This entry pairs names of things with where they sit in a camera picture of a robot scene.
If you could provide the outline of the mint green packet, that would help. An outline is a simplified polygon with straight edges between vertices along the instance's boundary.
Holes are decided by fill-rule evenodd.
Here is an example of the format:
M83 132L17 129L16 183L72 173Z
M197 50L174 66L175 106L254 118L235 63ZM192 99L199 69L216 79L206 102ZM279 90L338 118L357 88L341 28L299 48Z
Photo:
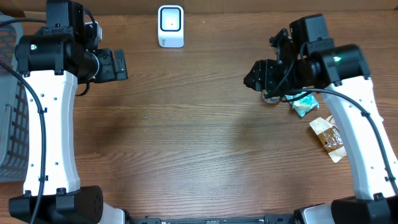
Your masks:
M311 93L299 100L291 101L290 105L300 117L304 117L312 109L320 107L318 101Z

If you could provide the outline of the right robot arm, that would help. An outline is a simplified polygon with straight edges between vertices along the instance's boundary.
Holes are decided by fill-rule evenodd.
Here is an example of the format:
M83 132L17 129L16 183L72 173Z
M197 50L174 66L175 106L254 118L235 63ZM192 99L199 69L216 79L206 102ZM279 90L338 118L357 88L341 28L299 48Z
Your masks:
M322 14L293 21L269 39L276 59L259 60L244 84L266 98L322 95L349 159L354 195L294 211L291 223L396 223L397 158L376 106L361 49L336 46Z

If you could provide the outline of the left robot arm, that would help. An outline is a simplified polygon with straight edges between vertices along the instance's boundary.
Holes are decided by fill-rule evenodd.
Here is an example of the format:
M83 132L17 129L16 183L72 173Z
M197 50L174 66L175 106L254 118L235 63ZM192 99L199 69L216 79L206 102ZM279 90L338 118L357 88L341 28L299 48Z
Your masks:
M73 1L48 1L45 26L16 45L13 75L27 90L29 160L24 193L9 213L26 223L130 223L126 210L108 205L97 185L77 172L73 107L78 85L127 79L122 50L100 49L100 25Z

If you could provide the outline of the green lid white jar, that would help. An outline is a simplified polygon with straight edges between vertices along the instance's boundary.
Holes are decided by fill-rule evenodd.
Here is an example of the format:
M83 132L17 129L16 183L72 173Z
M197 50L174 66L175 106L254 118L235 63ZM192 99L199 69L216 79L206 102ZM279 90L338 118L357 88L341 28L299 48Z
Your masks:
M267 90L262 90L261 96L262 99L269 104L276 104L280 101L280 97L279 96L273 96L273 97L268 97L268 94L270 93L270 91Z

